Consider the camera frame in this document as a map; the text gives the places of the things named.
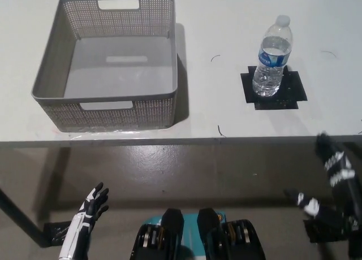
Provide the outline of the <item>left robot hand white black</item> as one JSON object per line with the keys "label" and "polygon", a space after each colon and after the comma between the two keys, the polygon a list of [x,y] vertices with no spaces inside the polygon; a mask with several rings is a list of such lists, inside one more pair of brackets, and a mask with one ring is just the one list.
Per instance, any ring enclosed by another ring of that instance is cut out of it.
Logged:
{"label": "left robot hand white black", "polygon": [[107,188],[100,182],[87,195],[78,212],[72,218],[64,239],[59,259],[87,259],[91,233],[100,216],[108,211]]}

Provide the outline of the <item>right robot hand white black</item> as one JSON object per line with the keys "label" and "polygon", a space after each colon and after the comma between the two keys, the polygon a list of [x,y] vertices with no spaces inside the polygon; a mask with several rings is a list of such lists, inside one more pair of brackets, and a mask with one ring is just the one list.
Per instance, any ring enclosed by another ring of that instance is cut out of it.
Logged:
{"label": "right robot hand white black", "polygon": [[323,206],[319,200],[297,189],[285,189],[284,194],[311,218],[334,228],[347,221],[361,225],[361,183],[347,154],[326,133],[316,138],[316,154],[321,159],[331,187],[335,208]]}

